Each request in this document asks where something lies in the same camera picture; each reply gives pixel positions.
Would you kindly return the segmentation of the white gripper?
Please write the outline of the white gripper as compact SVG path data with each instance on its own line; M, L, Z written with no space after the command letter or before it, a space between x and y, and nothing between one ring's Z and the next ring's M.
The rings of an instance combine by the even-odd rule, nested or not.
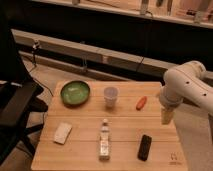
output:
M178 107L183 102L183 97L168 86L163 86L159 92L159 101L165 107L161 110L161 123L168 125L174 115L172 108Z

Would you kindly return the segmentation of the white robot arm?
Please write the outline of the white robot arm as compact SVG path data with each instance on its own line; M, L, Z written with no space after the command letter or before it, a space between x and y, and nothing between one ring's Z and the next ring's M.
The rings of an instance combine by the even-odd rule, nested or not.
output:
M177 108L186 98L213 117L213 87L203 81L205 66L199 61L190 61L169 68L163 76L165 85L159 92L163 106L161 123L169 124Z

